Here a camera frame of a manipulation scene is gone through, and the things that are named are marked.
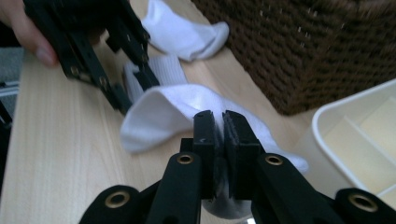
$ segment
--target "white plastic tray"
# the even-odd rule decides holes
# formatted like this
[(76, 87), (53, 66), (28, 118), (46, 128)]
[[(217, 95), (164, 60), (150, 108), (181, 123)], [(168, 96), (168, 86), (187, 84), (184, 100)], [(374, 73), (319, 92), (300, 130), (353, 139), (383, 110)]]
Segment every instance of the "white plastic tray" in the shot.
[(312, 133), (347, 182), (396, 208), (396, 79), (321, 107)]

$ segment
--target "white cloth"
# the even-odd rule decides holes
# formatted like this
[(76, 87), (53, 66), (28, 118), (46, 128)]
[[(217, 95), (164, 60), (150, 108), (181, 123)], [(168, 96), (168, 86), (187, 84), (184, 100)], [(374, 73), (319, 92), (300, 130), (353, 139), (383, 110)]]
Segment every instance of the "white cloth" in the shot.
[[(267, 152), (285, 156), (302, 173), (308, 170), (308, 164), (303, 158), (279, 148), (265, 123), (258, 117), (207, 87), (188, 84), (176, 56), (154, 57), (149, 64), (161, 86), (144, 93), (135, 91), (137, 95), (132, 98), (136, 101), (127, 112), (120, 130), (121, 144), (126, 150), (133, 153), (149, 150), (176, 133), (192, 130), (194, 115), (204, 110), (213, 112), (217, 130), (220, 132), (218, 136), (222, 137), (222, 113), (232, 110), (246, 117)], [(133, 71), (132, 64), (125, 65), (125, 86), (129, 93), (140, 88)], [(228, 219), (249, 215), (250, 201), (238, 201), (228, 197), (226, 161), (221, 158), (218, 160), (221, 174), (217, 185), (217, 198), (214, 201), (203, 201), (204, 208), (217, 217)]]
[(185, 61), (214, 55), (228, 38), (226, 22), (199, 24), (178, 16), (163, 0), (148, 1), (148, 15), (142, 20), (151, 36), (149, 43)]
[(148, 150), (176, 133), (193, 129), (195, 114), (211, 110), (221, 131), (222, 113), (232, 110), (246, 117), (250, 127), (267, 152), (287, 157), (301, 172), (308, 169), (306, 161), (279, 148), (267, 126), (244, 107), (209, 88), (196, 84), (154, 87), (147, 90), (126, 114), (121, 125), (121, 143), (131, 152)]

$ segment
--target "wicker basket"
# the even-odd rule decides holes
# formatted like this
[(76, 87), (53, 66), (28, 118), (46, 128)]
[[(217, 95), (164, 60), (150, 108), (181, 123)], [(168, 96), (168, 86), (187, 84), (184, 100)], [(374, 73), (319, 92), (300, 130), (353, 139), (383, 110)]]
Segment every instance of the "wicker basket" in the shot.
[(282, 115), (396, 77), (394, 0), (191, 0)]

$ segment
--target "wooden table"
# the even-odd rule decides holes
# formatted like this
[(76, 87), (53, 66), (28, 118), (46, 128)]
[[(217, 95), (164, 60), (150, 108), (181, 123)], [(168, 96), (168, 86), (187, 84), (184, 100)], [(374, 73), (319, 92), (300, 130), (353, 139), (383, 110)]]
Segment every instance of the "wooden table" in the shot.
[[(168, 0), (176, 13), (208, 23), (189, 0)], [(147, 0), (132, 1), (139, 17)], [(113, 80), (120, 80), (125, 55), (105, 45), (96, 52)], [(157, 54), (154, 49), (150, 55)], [(278, 144), (292, 150), (315, 111), (282, 117), (256, 87), (228, 49), (215, 57), (182, 63), (188, 80), (210, 87), (264, 120)], [(48, 69), (27, 53), (21, 72), (15, 122), (7, 159), (0, 223), (78, 223), (104, 189), (129, 185), (142, 190), (162, 178), (181, 133), (161, 147), (131, 155), (120, 145), (123, 116), (96, 88), (68, 80), (61, 69)], [(202, 223), (235, 223), (202, 213)]]

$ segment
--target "finger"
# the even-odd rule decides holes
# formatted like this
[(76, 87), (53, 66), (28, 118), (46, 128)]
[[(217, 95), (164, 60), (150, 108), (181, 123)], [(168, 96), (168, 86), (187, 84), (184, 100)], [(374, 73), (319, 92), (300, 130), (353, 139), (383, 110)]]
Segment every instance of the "finger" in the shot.
[(15, 36), (23, 47), (31, 51), (46, 66), (55, 66), (58, 57), (50, 42), (23, 13), (18, 21), (13, 21)]

